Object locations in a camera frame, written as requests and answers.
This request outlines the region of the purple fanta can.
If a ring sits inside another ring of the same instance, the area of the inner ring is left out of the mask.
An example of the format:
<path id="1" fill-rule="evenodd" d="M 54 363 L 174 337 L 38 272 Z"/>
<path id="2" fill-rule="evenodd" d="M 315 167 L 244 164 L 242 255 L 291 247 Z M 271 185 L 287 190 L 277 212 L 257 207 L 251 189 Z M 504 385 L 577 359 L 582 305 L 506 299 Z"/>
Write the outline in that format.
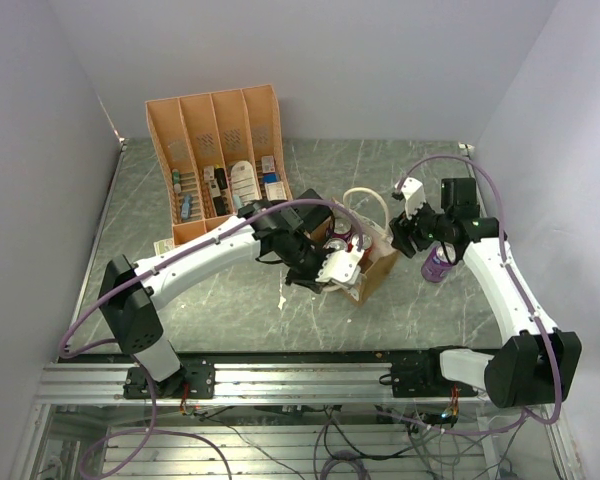
<path id="1" fill-rule="evenodd" d="M 352 235 L 352 224 L 345 218 L 335 218 L 329 227 L 329 237 L 348 241 Z"/>
<path id="2" fill-rule="evenodd" d="M 454 247 L 440 243 L 431 249 L 421 267 L 422 277 L 431 283 L 441 283 L 454 268 L 456 254 Z"/>

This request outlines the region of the red cola can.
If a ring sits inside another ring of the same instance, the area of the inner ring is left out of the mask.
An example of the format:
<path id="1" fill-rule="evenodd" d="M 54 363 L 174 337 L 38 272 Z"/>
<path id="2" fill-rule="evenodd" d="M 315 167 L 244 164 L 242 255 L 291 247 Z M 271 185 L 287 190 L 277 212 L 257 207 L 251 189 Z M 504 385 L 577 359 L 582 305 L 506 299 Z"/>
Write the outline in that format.
<path id="1" fill-rule="evenodd" d="M 373 238 L 367 233 L 353 234 L 349 238 L 349 250 L 354 251 L 358 248 L 361 248 L 365 254 L 370 253 L 373 249 Z"/>
<path id="2" fill-rule="evenodd" d="M 329 239 L 325 242 L 324 248 L 329 254 L 334 254 L 340 251 L 347 253 L 350 249 L 347 241 L 342 238 Z"/>

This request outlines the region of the purple fanta can front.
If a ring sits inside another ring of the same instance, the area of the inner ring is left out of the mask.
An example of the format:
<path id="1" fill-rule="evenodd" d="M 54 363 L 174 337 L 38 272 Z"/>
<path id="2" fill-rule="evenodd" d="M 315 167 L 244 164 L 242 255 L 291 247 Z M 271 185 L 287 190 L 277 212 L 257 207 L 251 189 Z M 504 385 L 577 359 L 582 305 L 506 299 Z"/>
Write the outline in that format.
<path id="1" fill-rule="evenodd" d="M 352 235 L 352 224 L 345 218 L 335 218 L 329 227 L 329 237 L 348 241 Z"/>

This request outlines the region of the burlap canvas tote bag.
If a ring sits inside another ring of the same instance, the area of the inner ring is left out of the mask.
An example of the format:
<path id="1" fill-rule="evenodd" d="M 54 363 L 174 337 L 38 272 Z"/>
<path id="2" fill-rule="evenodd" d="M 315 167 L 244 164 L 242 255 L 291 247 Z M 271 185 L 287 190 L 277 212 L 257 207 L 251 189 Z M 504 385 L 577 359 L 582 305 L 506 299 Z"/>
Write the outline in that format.
<path id="1" fill-rule="evenodd" d="M 366 187 L 353 187 L 344 192 L 341 201 L 341 204 L 349 210 L 353 210 L 350 206 L 350 197 L 355 193 L 365 194 L 379 203 L 384 214 L 384 226 L 381 227 L 374 220 L 355 213 L 362 224 L 364 233 L 371 237 L 370 253 L 361 260 L 361 273 L 351 288 L 343 289 L 339 286 L 333 286 L 325 288 L 324 292 L 339 292 L 354 305 L 362 306 L 381 286 L 393 269 L 398 258 L 398 251 L 391 246 L 393 237 L 389 228 L 390 212 L 385 200 L 375 190 Z"/>

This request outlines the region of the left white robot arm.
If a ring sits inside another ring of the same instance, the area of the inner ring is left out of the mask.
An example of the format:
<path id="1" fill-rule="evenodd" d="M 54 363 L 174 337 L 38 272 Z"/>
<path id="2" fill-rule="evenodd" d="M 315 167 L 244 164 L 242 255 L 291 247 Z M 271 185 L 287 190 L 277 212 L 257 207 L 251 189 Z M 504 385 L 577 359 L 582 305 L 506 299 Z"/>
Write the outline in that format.
<path id="1" fill-rule="evenodd" d="M 274 254 L 288 268 L 286 283 L 320 292 L 317 277 L 330 249 L 310 235 L 333 216 L 314 190 L 291 203 L 256 200 L 202 236 L 161 255 L 131 263 L 120 255 L 105 269 L 100 311 L 121 351 L 148 373 L 160 397 L 196 389 L 209 397 L 210 379 L 185 367 L 164 332 L 160 311 L 198 283 L 238 263 Z"/>

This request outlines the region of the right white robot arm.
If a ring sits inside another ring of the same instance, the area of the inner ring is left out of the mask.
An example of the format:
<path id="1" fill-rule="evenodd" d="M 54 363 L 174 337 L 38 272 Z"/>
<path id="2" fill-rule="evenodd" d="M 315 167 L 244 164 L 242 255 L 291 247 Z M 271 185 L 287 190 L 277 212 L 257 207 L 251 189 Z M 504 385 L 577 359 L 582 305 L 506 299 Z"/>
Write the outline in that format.
<path id="1" fill-rule="evenodd" d="M 559 405 L 569 393 L 582 344 L 540 306 L 514 261 L 499 220 L 481 214 L 476 182 L 451 178 L 441 184 L 441 208 L 426 201 L 423 184 L 408 177 L 393 194 L 403 212 L 389 223 L 393 247 L 411 258 L 438 244 L 453 252 L 478 281 L 494 313 L 501 347 L 492 354 L 445 348 L 420 373 L 430 394 L 445 394 L 456 382 L 485 392 L 499 408 Z"/>

